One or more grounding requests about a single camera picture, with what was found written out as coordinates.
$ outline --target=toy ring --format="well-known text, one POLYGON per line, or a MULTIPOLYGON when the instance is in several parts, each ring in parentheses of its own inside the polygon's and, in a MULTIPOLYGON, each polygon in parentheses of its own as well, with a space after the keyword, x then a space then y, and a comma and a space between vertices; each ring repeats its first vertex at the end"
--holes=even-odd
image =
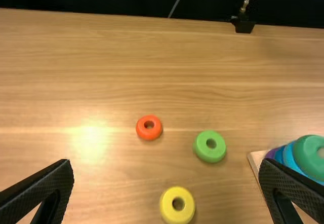
POLYGON ((162 133, 161 121, 154 115, 144 116, 137 122, 136 132, 142 139, 157 139, 162 133))
POLYGON ((285 147, 286 147, 285 145, 279 147, 279 149, 274 154, 274 159, 281 164, 284 164, 284 159, 282 158, 282 153, 284 152, 285 147))
POLYGON ((187 224, 194 216, 194 199, 187 189, 171 187, 161 195, 160 212, 168 224, 187 224))
POLYGON ((275 153, 277 152, 279 148, 275 148, 272 150, 269 150, 268 153, 265 155, 264 158, 270 158, 270 159, 274 159, 275 153))
POLYGON ((324 181, 324 158, 319 150, 324 148, 324 137, 305 135, 297 139, 293 147, 296 163, 308 176, 324 181))
POLYGON ((216 163, 226 154, 226 144, 223 137, 212 130, 201 132, 193 144, 195 154, 205 162, 216 163))

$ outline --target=green ring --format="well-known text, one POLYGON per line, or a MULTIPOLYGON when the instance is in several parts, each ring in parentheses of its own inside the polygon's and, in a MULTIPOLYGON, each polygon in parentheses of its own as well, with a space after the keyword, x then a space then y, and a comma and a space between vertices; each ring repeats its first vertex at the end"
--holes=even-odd
POLYGON ((203 161, 216 163, 222 160, 226 155, 226 144, 219 133, 213 130, 207 130, 201 132, 197 136, 196 141, 193 144, 193 151, 203 161), (213 139, 216 142, 215 148, 209 148, 207 146, 208 139, 213 139))
POLYGON ((324 158, 318 150, 324 147, 324 137, 318 135, 305 135, 297 139, 293 146, 296 163, 308 176, 324 181, 324 158))

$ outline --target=ring hole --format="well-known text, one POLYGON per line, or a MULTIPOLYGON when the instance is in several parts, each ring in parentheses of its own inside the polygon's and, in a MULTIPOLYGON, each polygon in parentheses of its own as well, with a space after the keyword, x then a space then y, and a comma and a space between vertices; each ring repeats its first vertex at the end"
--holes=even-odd
POLYGON ((184 208, 184 201, 183 199, 176 197, 173 201, 172 201, 172 206, 175 210, 180 211, 183 210, 184 208))
POLYGON ((146 122, 144 123, 144 127, 145 127, 146 129, 151 129, 151 128, 154 127, 154 123, 153 123, 152 121, 146 121, 146 122))
POLYGON ((210 148, 210 149, 215 149, 216 148, 216 141, 214 139, 208 139, 206 141, 206 144, 207 146, 210 148))
POLYGON ((317 151, 319 157, 324 158, 324 147, 321 147, 317 151))

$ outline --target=orange ring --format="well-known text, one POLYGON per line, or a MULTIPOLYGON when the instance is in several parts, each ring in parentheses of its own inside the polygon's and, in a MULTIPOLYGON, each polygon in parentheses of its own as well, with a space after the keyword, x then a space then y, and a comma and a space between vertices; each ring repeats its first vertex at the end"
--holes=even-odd
POLYGON ((144 116, 137 121, 136 132, 142 139, 157 139, 162 133, 161 121, 154 115, 144 116))

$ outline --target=wooden table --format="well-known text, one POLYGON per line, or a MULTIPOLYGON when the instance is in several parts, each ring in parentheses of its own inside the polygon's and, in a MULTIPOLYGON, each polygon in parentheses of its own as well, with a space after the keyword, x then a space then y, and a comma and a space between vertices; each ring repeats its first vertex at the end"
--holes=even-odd
POLYGON ((323 133, 324 30, 2 9, 0 35, 0 190, 70 159, 63 223, 162 223, 174 185, 193 223, 272 223, 247 153, 323 133), (147 114, 155 142, 135 133, 147 114), (206 129, 216 165, 192 152, 206 129))

